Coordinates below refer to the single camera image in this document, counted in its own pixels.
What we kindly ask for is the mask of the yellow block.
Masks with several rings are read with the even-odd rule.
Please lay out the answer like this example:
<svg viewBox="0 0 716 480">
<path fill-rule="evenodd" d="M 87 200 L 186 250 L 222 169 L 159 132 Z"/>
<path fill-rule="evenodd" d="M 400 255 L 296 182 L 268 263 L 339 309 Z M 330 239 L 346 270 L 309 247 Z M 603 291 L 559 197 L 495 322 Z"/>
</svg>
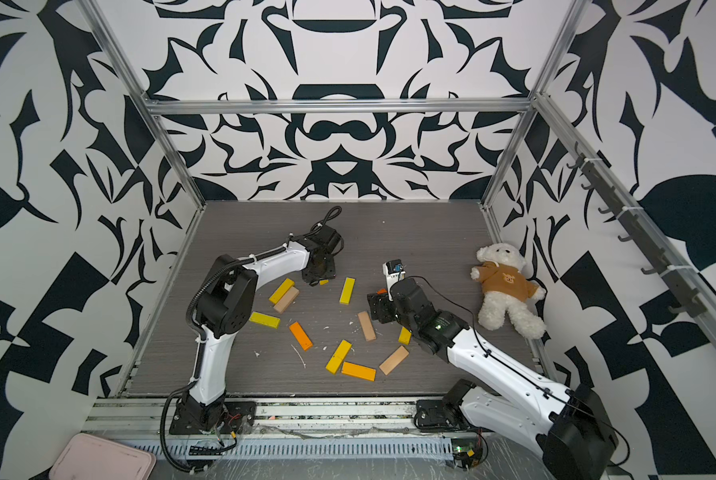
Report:
<svg viewBox="0 0 716 480">
<path fill-rule="evenodd" d="M 273 329 L 278 329 L 281 323 L 280 318 L 259 312 L 253 312 L 249 321 Z"/>
<path fill-rule="evenodd" d="M 273 305 L 276 305 L 284 297 L 284 295 L 294 286 L 295 282 L 290 278 L 286 278 L 281 283 L 281 285 L 274 291 L 274 293 L 269 297 L 269 301 Z"/>
<path fill-rule="evenodd" d="M 411 338 L 412 338 L 411 331 L 405 327 L 402 327 L 401 332 L 399 334 L 399 338 L 398 338 L 399 343 L 402 345 L 409 345 L 411 342 Z"/>
<path fill-rule="evenodd" d="M 354 292 L 356 280 L 351 277 L 345 279 L 339 302 L 342 305 L 349 305 Z"/>
<path fill-rule="evenodd" d="M 326 369 L 331 374 L 336 374 L 351 349 L 352 344 L 346 340 L 342 340 L 335 352 L 333 353 L 332 357 L 328 361 Z"/>
</svg>

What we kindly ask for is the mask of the natural wood block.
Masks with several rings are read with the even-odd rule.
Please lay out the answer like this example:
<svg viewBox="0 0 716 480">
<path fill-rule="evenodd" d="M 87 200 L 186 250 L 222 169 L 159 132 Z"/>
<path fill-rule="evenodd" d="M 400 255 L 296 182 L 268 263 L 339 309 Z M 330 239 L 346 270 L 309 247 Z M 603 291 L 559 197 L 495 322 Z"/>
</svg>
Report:
<svg viewBox="0 0 716 480">
<path fill-rule="evenodd" d="M 358 314 L 359 322 L 367 342 L 372 342 L 377 339 L 377 334 L 373 326 L 372 319 L 368 312 L 363 311 Z"/>
<path fill-rule="evenodd" d="M 274 310 L 278 313 L 284 313 L 294 303 L 299 294 L 300 291 L 296 287 L 291 287 L 274 305 Z"/>
<path fill-rule="evenodd" d="M 409 356 L 409 351 L 403 346 L 399 346 L 385 361 L 383 361 L 379 369 L 386 375 L 390 375 L 404 360 Z"/>
</svg>

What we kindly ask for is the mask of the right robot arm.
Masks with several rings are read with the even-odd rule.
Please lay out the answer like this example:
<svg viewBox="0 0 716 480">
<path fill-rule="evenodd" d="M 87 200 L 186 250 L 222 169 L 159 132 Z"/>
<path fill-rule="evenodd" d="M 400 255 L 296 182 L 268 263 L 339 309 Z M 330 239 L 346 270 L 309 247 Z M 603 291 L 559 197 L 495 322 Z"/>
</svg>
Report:
<svg viewBox="0 0 716 480">
<path fill-rule="evenodd" d="M 423 350 L 478 379 L 449 391 L 452 413 L 532 451 L 557 479 L 602 478 L 619 440 L 600 396 L 514 360 L 469 322 L 435 307 L 417 281 L 412 276 L 368 294 L 370 317 L 400 324 Z"/>
</svg>

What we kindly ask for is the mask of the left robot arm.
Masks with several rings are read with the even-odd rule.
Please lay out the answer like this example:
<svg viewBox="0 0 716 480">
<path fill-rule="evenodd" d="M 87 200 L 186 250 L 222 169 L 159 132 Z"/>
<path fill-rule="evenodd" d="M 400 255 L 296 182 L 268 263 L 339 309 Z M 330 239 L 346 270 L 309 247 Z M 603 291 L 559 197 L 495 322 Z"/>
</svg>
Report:
<svg viewBox="0 0 716 480">
<path fill-rule="evenodd" d="M 180 417 L 200 430 L 222 421 L 229 356 L 237 334 L 251 318 L 258 288 L 296 272 L 309 285 L 331 280 L 336 277 L 335 256 L 343 247 L 337 230 L 318 223 L 271 250 L 215 260 L 186 311 L 198 347 L 187 390 L 177 404 Z"/>
</svg>

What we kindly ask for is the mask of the natural wood block bottom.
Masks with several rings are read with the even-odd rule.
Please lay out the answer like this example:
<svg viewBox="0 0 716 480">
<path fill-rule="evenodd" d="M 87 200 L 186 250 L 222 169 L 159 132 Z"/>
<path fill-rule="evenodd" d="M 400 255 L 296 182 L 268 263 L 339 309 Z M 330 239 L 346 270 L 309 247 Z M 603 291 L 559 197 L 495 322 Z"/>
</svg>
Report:
<svg viewBox="0 0 716 480">
<path fill-rule="evenodd" d="M 379 369 L 386 375 L 390 375 L 404 360 L 409 356 L 409 351 L 403 346 L 399 346 L 385 361 L 383 361 Z"/>
</svg>

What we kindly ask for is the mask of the orange-yellow block bottom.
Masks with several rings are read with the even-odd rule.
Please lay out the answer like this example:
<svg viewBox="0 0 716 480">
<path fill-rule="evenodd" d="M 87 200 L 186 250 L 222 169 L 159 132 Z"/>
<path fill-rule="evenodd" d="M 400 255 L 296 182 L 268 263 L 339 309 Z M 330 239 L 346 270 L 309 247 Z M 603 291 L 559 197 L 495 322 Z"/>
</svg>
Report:
<svg viewBox="0 0 716 480">
<path fill-rule="evenodd" d="M 363 365 L 344 362 L 342 364 L 343 375 L 347 375 L 353 378 L 362 379 L 366 381 L 374 382 L 376 380 L 377 371 L 374 368 L 366 367 Z"/>
</svg>

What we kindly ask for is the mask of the white teddy bear brown shirt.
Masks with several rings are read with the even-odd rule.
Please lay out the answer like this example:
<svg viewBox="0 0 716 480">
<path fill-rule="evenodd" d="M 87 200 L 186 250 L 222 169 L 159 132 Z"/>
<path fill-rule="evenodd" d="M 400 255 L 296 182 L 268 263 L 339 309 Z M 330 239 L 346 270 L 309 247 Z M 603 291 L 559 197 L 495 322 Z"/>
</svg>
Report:
<svg viewBox="0 0 716 480">
<path fill-rule="evenodd" d="M 484 295 L 478 323 L 495 331 L 509 319 L 522 337 L 543 337 L 546 324 L 530 309 L 529 302 L 544 300 L 546 290 L 523 275 L 527 261 L 519 249 L 508 243 L 495 243 L 480 248 L 476 258 L 479 265 L 471 269 L 471 278 L 481 284 Z"/>
</svg>

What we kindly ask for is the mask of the orange block lower left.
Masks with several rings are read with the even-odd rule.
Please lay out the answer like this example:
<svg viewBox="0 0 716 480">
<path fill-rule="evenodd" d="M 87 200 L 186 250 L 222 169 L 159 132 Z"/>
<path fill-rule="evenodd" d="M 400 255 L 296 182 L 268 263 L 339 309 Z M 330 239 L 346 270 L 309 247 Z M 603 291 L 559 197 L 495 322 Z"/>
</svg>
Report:
<svg viewBox="0 0 716 480">
<path fill-rule="evenodd" d="M 299 322 L 292 323 L 289 326 L 289 330 L 295 337 L 303 351 L 308 351 L 314 346 L 312 340 Z"/>
</svg>

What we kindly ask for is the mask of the green circuit board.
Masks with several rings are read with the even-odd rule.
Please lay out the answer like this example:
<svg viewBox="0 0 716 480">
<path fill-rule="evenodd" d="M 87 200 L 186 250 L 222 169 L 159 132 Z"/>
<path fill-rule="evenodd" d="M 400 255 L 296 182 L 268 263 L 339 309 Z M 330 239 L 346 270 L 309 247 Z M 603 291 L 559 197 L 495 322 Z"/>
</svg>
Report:
<svg viewBox="0 0 716 480">
<path fill-rule="evenodd" d="M 453 468 L 471 470 L 479 466 L 487 458 L 487 450 L 483 443 L 472 439 L 458 438 L 452 440 Z"/>
</svg>

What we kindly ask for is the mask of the pink tray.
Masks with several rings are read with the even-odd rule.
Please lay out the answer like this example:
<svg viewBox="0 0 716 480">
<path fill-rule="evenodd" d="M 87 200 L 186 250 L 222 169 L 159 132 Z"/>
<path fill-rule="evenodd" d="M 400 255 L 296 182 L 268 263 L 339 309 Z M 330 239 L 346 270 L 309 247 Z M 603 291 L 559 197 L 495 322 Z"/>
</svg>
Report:
<svg viewBox="0 0 716 480">
<path fill-rule="evenodd" d="M 49 471 L 50 479 L 148 479 L 156 457 L 146 451 L 79 433 Z"/>
</svg>

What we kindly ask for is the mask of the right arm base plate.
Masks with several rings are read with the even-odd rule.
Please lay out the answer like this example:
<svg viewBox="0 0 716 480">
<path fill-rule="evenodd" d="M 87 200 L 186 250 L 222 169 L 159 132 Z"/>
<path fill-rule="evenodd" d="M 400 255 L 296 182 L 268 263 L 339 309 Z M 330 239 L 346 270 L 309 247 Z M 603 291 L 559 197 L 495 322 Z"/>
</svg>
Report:
<svg viewBox="0 0 716 480">
<path fill-rule="evenodd" d="M 421 432 L 458 432 L 471 429 L 460 408 L 448 401 L 418 400 L 413 417 L 415 427 Z"/>
</svg>

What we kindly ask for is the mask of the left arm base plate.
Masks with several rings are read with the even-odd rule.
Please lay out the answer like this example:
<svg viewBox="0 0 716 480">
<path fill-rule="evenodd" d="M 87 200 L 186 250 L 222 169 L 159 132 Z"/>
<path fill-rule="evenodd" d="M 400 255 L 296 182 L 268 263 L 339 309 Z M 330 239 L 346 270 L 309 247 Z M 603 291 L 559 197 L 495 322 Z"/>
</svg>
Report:
<svg viewBox="0 0 716 480">
<path fill-rule="evenodd" d="M 171 435 L 197 435 L 219 429 L 221 434 L 244 433 L 255 424 L 257 403 L 254 401 L 218 402 L 203 406 L 191 398 L 179 400 L 168 424 Z"/>
</svg>

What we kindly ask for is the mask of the wall hook rail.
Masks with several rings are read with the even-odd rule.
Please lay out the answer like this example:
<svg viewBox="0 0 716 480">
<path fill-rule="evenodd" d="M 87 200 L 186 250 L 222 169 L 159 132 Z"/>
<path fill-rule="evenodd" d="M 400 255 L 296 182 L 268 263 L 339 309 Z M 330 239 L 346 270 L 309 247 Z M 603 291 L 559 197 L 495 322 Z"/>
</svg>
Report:
<svg viewBox="0 0 716 480">
<path fill-rule="evenodd" d="M 685 313 L 693 318 L 705 314 L 708 308 L 701 298 L 701 290 L 697 282 L 689 278 L 691 266 L 671 250 L 665 235 L 606 162 L 579 153 L 571 167 L 587 179 L 588 183 L 583 188 L 596 192 L 603 200 L 605 206 L 599 212 L 613 217 L 626 231 L 619 240 L 634 243 L 646 258 L 649 265 L 641 272 L 659 276 L 672 292 L 678 304 L 671 305 L 669 311 L 675 315 Z"/>
</svg>

